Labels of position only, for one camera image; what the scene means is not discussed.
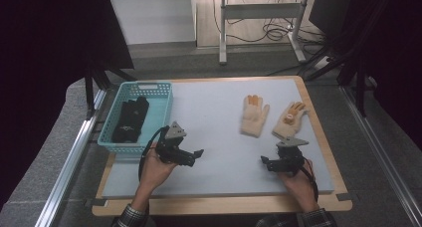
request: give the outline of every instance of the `white wall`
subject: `white wall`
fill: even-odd
[[[126,43],[195,41],[191,0],[110,0]]]

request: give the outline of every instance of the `glove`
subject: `glove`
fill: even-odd
[[[279,121],[273,129],[273,134],[280,138],[294,136],[300,129],[302,116],[306,112],[301,102],[291,102],[280,115]]]
[[[241,132],[259,137],[267,119],[269,105],[262,110],[263,98],[247,96],[244,98],[244,110],[242,116]]]
[[[121,104],[120,117],[112,133],[113,142],[136,142],[140,136],[149,102],[138,97],[136,102],[129,100]]]

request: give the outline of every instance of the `metal stand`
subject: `metal stand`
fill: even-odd
[[[220,65],[227,64],[226,20],[230,19],[296,18],[295,27],[288,37],[298,61],[304,62],[306,59],[298,42],[298,32],[307,5],[308,0],[301,3],[242,5],[226,5],[226,0],[221,0]]]
[[[113,72],[114,74],[120,76],[121,78],[127,81],[136,81],[135,77],[128,75],[120,69],[110,67],[106,64],[102,64],[102,66],[106,67],[109,71]],[[111,87],[111,82],[109,81],[109,78],[106,75],[106,71],[102,67],[96,66],[94,62],[89,59],[89,63],[85,71],[85,92],[87,95],[88,106],[86,120],[90,120],[96,112],[94,106],[93,79],[101,90],[107,90]]]

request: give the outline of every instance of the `metal rail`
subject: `metal rail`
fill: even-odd
[[[105,91],[99,91],[95,98],[96,111],[102,106],[106,97]],[[56,180],[52,192],[44,205],[43,211],[38,218],[36,227],[47,227],[53,222],[57,210],[59,209],[62,198],[68,188],[69,182],[72,179],[74,171],[78,165],[82,153],[87,145],[90,134],[94,128],[99,112],[96,112],[89,120],[85,120],[82,124],[80,132],[76,137],[74,145],[66,159],[66,162]]]
[[[419,207],[406,182],[400,177],[400,174],[398,173],[390,158],[388,157],[388,154],[382,147],[382,144],[376,136],[375,132],[373,131],[370,123],[365,117],[360,114],[360,112],[354,105],[355,102],[353,94],[350,90],[344,87],[340,87],[340,91],[344,94],[344,97],[347,100],[351,112],[357,120],[358,125],[363,130],[365,137],[368,140],[369,145],[373,153],[375,154],[376,159],[379,162],[379,165],[381,166],[381,169],[384,171],[385,176],[390,182],[390,185],[396,193],[399,201],[403,205],[403,208],[409,216],[413,226],[422,226],[421,208]]]

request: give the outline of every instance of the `beige glove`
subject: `beige glove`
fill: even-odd
[[[273,129],[277,137],[286,138],[295,136],[301,129],[302,116],[306,112],[305,105],[301,102],[291,102],[280,115],[279,121]]]
[[[267,119],[269,105],[265,105],[262,110],[263,98],[247,96],[244,98],[244,110],[242,116],[241,131],[243,133],[259,137],[263,130],[263,125]]]

